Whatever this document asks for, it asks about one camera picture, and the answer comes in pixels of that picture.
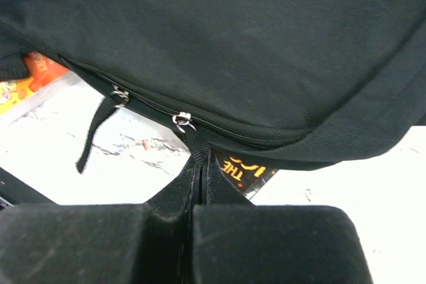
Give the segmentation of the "169-storey treehouse book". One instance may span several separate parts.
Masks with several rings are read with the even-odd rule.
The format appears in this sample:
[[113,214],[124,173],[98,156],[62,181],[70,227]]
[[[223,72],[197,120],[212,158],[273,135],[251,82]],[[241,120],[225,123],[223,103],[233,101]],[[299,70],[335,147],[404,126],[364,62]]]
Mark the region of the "169-storey treehouse book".
[[215,156],[224,176],[247,198],[252,199],[279,171],[216,152]]

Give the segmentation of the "black student backpack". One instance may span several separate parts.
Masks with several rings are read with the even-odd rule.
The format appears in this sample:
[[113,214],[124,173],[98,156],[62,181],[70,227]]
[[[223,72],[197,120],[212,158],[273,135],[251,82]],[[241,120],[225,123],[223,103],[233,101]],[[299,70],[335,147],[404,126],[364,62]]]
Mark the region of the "black student backpack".
[[211,149],[309,170],[382,155],[425,115],[425,0],[1,0],[1,64],[37,51]]

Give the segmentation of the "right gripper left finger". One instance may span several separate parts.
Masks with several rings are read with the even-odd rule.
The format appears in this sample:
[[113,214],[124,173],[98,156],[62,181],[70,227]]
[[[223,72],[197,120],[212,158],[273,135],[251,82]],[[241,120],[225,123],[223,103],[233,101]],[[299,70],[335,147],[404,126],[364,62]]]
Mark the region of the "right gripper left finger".
[[143,204],[1,213],[2,283],[187,283],[193,160]]

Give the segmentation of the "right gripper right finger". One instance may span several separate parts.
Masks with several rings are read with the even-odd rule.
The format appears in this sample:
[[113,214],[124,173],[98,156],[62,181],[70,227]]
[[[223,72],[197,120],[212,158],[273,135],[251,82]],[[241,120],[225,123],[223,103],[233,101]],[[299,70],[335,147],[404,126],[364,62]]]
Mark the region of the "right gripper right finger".
[[210,155],[192,211],[193,283],[371,283],[349,216],[332,206],[255,206]]

